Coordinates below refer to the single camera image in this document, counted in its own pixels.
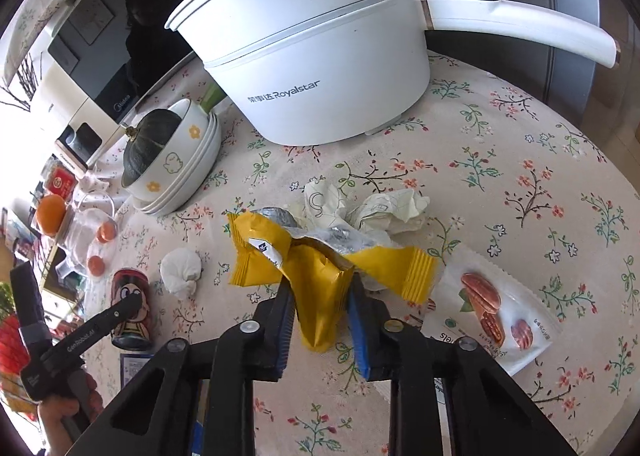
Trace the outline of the left hand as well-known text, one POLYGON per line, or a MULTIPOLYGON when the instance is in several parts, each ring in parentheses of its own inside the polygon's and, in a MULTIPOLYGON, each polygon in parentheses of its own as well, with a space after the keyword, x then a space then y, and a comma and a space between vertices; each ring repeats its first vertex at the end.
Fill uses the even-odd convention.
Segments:
MULTIPOLYGON (((89 418, 95 421, 102 413, 103 398, 98 392, 98 384, 93 376, 86 372, 85 377, 89 389, 89 418)), ((48 396, 38 405, 38 416, 49 444, 46 455, 65 455, 70 450, 73 441, 63 426, 63 420, 75 416, 79 410, 80 404, 75 398, 64 398, 55 394, 48 396)))

